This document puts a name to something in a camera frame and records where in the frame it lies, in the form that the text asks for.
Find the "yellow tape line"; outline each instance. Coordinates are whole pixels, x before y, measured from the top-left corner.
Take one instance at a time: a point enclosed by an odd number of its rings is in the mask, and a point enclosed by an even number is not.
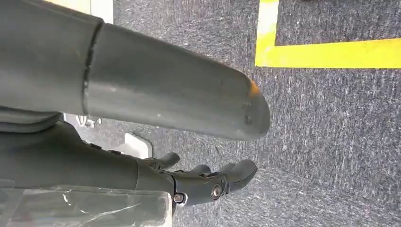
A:
[[[401,38],[275,46],[279,0],[261,0],[256,66],[281,68],[401,68]]]

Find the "clear plastic wrap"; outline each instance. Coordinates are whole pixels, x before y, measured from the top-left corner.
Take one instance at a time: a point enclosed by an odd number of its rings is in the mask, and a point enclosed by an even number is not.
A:
[[[57,186],[15,189],[0,182],[0,227],[171,227],[166,192]]]

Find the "robotic hand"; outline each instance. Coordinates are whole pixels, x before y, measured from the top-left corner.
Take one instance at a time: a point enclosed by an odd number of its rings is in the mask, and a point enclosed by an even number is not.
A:
[[[172,177],[174,181],[173,201],[178,206],[216,201],[220,196],[244,188],[258,170],[253,161],[245,159],[238,164],[227,164],[214,173],[207,165],[198,165],[188,172],[166,171],[179,159],[180,157],[176,153],[169,153],[161,159],[142,160],[153,171]]]

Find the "gray cylindrical tube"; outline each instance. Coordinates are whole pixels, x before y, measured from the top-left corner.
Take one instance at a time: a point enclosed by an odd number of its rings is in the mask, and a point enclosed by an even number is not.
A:
[[[92,115],[231,139],[259,138],[270,124],[263,95],[243,73],[108,24],[85,94]]]
[[[101,23],[42,0],[1,0],[0,105],[83,114],[88,53]]]
[[[237,140],[270,113],[243,73],[41,0],[0,1],[0,105],[90,114]]]

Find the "screw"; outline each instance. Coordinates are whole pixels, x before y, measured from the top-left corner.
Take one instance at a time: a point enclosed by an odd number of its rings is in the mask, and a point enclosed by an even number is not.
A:
[[[176,203],[182,203],[184,201],[184,195],[183,194],[175,194],[173,200]]]
[[[215,184],[212,188],[212,198],[214,200],[218,199],[221,195],[221,186],[219,184]]]

